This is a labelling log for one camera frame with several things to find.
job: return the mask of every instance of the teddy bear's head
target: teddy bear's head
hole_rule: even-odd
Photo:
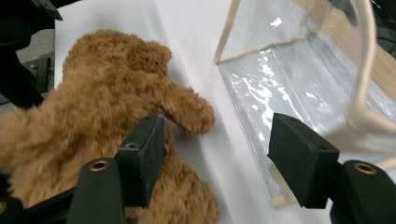
[[[102,30],[85,35],[77,41],[64,61],[64,81],[73,76],[68,72],[81,64],[101,66],[111,63],[127,66],[133,71],[167,76],[167,64],[172,57],[169,48],[158,42],[145,42],[136,35],[127,35],[113,30]]]

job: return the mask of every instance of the brown fur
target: brown fur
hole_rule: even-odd
[[[135,35],[83,36],[64,62],[64,80],[40,107],[0,117],[0,172],[12,195],[29,207],[77,183],[87,161],[113,157],[136,123],[163,111],[188,134],[214,123],[209,103],[167,77],[168,48]],[[178,156],[165,125],[166,157],[149,209],[127,208],[144,223],[216,223],[209,186]]]

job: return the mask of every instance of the transparent bin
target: transparent bin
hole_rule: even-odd
[[[324,136],[341,160],[395,166],[396,62],[375,42],[370,4],[231,3],[214,60],[273,199],[287,188],[266,156],[275,112]]]

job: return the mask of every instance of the brass screw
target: brass screw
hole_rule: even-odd
[[[90,165],[90,170],[92,171],[102,171],[105,170],[108,166],[108,162],[107,161],[97,161],[94,164]]]
[[[367,175],[375,175],[376,174],[376,169],[372,165],[358,162],[358,163],[353,164],[353,166],[355,167],[355,169],[357,169],[360,172],[365,173]]]
[[[7,209],[7,204],[5,202],[0,202],[0,215],[3,214]]]

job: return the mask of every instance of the white tabletop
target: white tabletop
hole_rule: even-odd
[[[170,76],[193,87],[215,108],[217,122],[202,136],[174,129],[177,150],[209,183],[221,209],[220,223],[331,223],[326,210],[302,209],[295,203],[275,210],[248,148],[230,96],[212,58],[230,0],[83,0],[60,8],[56,22],[55,83],[76,40],[111,28],[157,40],[173,51]]]

